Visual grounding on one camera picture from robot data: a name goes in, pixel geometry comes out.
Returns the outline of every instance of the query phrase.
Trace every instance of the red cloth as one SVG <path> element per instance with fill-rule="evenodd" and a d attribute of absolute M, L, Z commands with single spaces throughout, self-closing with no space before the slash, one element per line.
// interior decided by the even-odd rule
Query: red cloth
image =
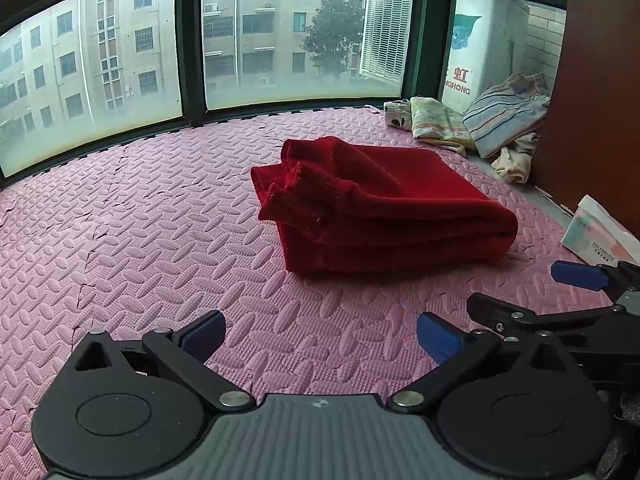
<path fill-rule="evenodd" d="M 287 270 L 422 269 L 500 260 L 518 221 L 423 148 L 286 140 L 252 168 L 258 218 L 278 225 Z"/>

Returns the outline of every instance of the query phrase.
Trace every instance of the striped shirt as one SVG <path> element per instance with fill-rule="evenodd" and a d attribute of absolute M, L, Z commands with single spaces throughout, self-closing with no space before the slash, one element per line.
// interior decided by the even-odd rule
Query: striped shirt
<path fill-rule="evenodd" d="M 462 122 L 480 156 L 488 158 L 518 137 L 539 129 L 548 105 L 545 77 L 516 72 L 476 99 Z"/>

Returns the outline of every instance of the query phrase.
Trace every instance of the brick wall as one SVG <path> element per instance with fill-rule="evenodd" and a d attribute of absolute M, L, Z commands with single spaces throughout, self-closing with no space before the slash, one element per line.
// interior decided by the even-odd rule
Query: brick wall
<path fill-rule="evenodd" d="M 545 6 L 529 6 L 529 30 L 527 33 L 521 72 L 542 72 L 546 84 L 553 89 L 558 71 L 566 12 Z"/>

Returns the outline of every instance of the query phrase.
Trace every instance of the ribbed gray panel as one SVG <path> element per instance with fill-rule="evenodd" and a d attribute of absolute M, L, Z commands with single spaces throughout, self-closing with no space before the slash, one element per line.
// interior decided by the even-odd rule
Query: ribbed gray panel
<path fill-rule="evenodd" d="M 152 480 L 487 480 L 456 462 L 418 416 L 375 397 L 272 394 L 223 415 L 198 449 Z M 54 475 L 50 480 L 63 480 Z M 575 480 L 594 480 L 582 475 Z"/>

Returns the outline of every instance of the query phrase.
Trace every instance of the foam mat tile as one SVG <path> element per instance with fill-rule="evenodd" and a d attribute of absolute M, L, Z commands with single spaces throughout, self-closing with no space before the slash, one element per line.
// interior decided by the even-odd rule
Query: foam mat tile
<path fill-rule="evenodd" d="M 428 275 L 307 276 L 284 270 L 275 225 L 257 220 L 249 177 L 287 138 L 415 146 L 368 108 L 232 120 L 138 140 L 75 160 L 0 193 L 0 479 L 43 474 L 30 414 L 92 326 L 117 339 L 178 328 L 210 309 L 228 322 L 207 365 L 257 397 L 266 392 L 394 390 L 434 363 L 415 340 L 431 310 L 463 330 L 472 292 L 539 313 L 607 303 L 555 284 L 548 267 L 576 261 L 562 229 L 464 158 L 443 160 L 518 216 L 496 267 Z"/>

